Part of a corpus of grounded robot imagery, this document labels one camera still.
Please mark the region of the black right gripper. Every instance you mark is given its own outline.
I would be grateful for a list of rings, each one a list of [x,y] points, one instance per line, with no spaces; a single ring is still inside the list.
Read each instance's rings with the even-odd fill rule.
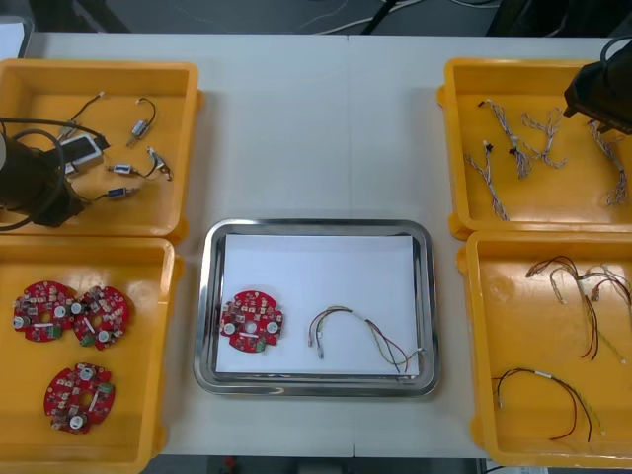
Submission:
[[[631,131],[631,59],[583,66],[564,92],[567,118],[582,114],[601,124],[600,132]]]

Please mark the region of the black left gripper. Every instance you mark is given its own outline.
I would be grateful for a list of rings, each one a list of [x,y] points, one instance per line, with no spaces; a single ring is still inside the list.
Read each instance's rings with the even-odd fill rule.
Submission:
[[[48,201],[49,196],[46,196],[33,205],[33,224],[56,228],[85,209],[85,201],[71,190],[61,190],[50,206],[43,210]]]

